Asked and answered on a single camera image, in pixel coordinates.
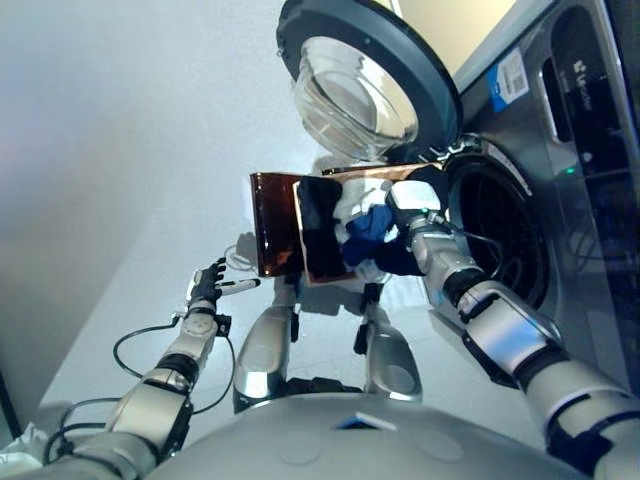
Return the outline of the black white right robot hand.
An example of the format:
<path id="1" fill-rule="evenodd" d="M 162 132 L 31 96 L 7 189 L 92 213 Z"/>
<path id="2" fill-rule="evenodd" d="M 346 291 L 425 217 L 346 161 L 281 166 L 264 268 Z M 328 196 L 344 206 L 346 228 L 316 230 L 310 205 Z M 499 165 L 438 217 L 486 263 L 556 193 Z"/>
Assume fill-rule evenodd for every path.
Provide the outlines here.
<path id="1" fill-rule="evenodd" d="M 441 202 L 435 189 L 431 184 L 418 180 L 394 183 L 385 202 L 398 226 L 409 224 L 416 216 L 441 211 Z"/>

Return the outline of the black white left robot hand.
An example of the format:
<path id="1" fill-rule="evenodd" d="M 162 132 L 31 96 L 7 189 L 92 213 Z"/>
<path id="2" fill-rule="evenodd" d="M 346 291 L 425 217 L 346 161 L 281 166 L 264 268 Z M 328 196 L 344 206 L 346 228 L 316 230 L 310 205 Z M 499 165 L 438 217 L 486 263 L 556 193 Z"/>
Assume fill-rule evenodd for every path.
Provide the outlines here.
<path id="1" fill-rule="evenodd" d="M 226 268 L 226 259 L 221 257 L 209 267 L 195 271 L 186 296 L 187 312 L 196 308 L 215 311 L 221 297 L 242 293 L 261 285 L 258 278 L 226 281 Z"/>

